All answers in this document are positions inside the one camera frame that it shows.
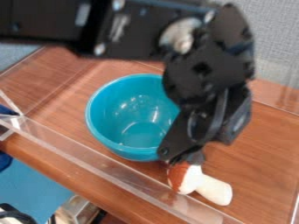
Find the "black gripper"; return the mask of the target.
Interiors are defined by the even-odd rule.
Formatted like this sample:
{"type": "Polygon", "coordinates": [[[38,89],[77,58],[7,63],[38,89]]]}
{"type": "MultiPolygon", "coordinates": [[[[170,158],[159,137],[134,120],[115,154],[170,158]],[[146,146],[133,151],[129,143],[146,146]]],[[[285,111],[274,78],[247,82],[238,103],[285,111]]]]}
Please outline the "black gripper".
{"type": "Polygon", "coordinates": [[[226,89],[215,100],[195,110],[182,110],[158,148],[158,158],[170,165],[202,165],[209,142],[231,145],[253,115],[249,85],[226,89]]]}

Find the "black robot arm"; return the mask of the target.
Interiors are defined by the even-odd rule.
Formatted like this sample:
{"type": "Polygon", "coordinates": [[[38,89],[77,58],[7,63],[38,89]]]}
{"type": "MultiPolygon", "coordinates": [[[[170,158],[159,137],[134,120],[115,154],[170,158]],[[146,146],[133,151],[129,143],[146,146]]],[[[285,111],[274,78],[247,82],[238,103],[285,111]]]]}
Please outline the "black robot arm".
{"type": "Polygon", "coordinates": [[[217,0],[0,0],[0,42],[65,46],[82,57],[165,64],[179,114],[158,148],[171,165],[202,165],[211,141],[249,125],[255,38],[234,3],[217,0]]]}

